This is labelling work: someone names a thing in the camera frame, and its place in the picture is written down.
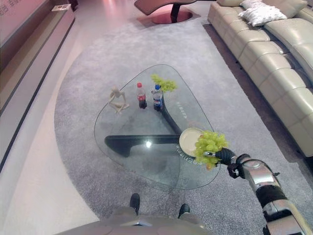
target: white plate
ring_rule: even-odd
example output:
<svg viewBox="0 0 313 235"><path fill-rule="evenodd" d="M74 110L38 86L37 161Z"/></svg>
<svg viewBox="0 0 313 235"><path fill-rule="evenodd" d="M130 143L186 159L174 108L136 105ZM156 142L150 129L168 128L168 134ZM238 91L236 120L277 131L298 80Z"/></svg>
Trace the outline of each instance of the white plate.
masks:
<svg viewBox="0 0 313 235"><path fill-rule="evenodd" d="M195 143L198 141L200 135L203 135L203 130L199 128L187 128L179 137L179 145L184 153L195 157L193 151L196 150Z"/></svg>

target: gray area rug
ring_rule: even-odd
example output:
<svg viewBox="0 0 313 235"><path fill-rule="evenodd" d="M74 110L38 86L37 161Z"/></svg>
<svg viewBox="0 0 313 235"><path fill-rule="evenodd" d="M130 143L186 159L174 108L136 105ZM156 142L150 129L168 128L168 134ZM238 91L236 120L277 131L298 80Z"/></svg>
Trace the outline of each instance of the gray area rug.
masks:
<svg viewBox="0 0 313 235"><path fill-rule="evenodd" d="M111 87L122 88L156 64L176 69L190 87L215 131L225 133L238 155L250 154L281 172L285 194L313 225L313 191L308 171L289 163L242 91L203 27L204 17L172 25L143 27L134 22L104 35L76 59L59 91L55 132L62 160L90 208L106 218L141 196L140 213L177 217L180 205L216 234L262 234L265 220L248 182L232 179L226 166L209 185L192 190L168 189L114 163L94 139L96 118Z"/></svg>

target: beige leather sofa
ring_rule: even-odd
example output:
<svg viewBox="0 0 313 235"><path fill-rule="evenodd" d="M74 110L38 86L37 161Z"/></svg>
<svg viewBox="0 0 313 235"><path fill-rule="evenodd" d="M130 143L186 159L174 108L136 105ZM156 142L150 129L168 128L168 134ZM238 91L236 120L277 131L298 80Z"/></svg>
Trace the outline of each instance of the beige leather sofa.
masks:
<svg viewBox="0 0 313 235"><path fill-rule="evenodd" d="M302 0L263 0L286 20L252 27L241 0L211 4L208 20L289 130L313 156L313 11Z"/></svg>

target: glass coffee table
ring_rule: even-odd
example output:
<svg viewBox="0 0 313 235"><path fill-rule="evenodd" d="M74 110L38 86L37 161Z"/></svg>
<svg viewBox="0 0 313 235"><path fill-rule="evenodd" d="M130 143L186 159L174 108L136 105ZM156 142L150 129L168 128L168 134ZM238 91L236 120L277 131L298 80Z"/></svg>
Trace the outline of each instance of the glass coffee table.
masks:
<svg viewBox="0 0 313 235"><path fill-rule="evenodd" d="M177 89L163 95L163 109L153 108L152 74L174 80ZM147 107L140 109L137 82L146 91ZM122 89L129 108L116 114L108 104L101 110L94 136L101 151L126 169L171 188L193 189L209 184L220 165L211 171L196 162L179 146L179 136L186 128L213 130L201 106L179 75L168 65L155 65L137 75Z"/></svg>

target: white throw pillow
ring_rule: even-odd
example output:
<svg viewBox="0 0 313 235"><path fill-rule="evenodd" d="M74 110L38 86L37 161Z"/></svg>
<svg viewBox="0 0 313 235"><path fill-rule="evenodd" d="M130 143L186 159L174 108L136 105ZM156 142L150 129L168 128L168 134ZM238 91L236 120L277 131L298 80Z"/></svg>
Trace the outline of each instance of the white throw pillow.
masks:
<svg viewBox="0 0 313 235"><path fill-rule="evenodd" d="M280 10L274 6L262 6L249 8L239 13L239 16L246 19L252 26L261 26L267 22L287 19Z"/></svg>
<svg viewBox="0 0 313 235"><path fill-rule="evenodd" d="M262 2L262 0L243 0L239 5L246 10L249 8L266 6L266 4Z"/></svg>

